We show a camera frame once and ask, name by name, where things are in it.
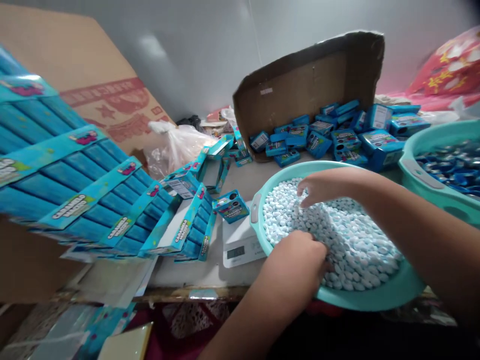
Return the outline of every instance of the cardboard box flap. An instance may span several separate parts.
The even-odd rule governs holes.
[[[385,39],[374,32],[350,32],[286,55],[246,76],[233,94],[244,139],[308,114],[310,121],[330,103],[358,99],[373,104]],[[273,160],[250,151],[258,162]]]

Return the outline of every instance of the cardboard sheet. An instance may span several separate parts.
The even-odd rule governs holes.
[[[143,163],[148,122],[172,122],[94,19],[0,4],[0,35],[29,72]]]

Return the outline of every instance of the hand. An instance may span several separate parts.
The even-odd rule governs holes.
[[[360,179],[375,176],[375,173],[355,167],[336,167],[315,172],[298,184],[297,196],[308,189],[308,196],[300,206],[308,208],[313,204],[349,196],[351,188]]]
[[[325,261],[328,251],[312,234],[295,230],[273,248],[250,290],[291,321],[319,290],[330,265]]]

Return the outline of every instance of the plastic basin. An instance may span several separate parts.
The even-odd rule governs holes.
[[[335,161],[302,162],[286,167],[276,173],[255,194],[250,207],[250,224],[255,230],[258,241],[267,256],[273,250],[265,234],[262,213],[268,192],[282,181],[292,178],[304,178],[312,173],[339,167],[357,168],[354,165]],[[382,311],[396,308],[417,297],[426,287],[408,261],[402,260],[399,267],[399,271],[391,276],[388,282],[382,283],[377,288],[365,291],[346,291],[322,286],[318,290],[316,297],[326,303],[357,311]]]
[[[409,138],[399,166],[403,186],[439,208],[480,229],[480,201],[453,190],[426,173],[415,157],[437,146],[455,145],[466,139],[480,139],[480,119],[451,122],[422,130]]]

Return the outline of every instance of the plastic bag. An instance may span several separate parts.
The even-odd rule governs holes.
[[[191,125],[178,128],[166,121],[150,121],[148,127],[156,134],[143,147],[150,176],[161,180],[178,168],[195,160],[204,146],[218,139],[198,132]]]

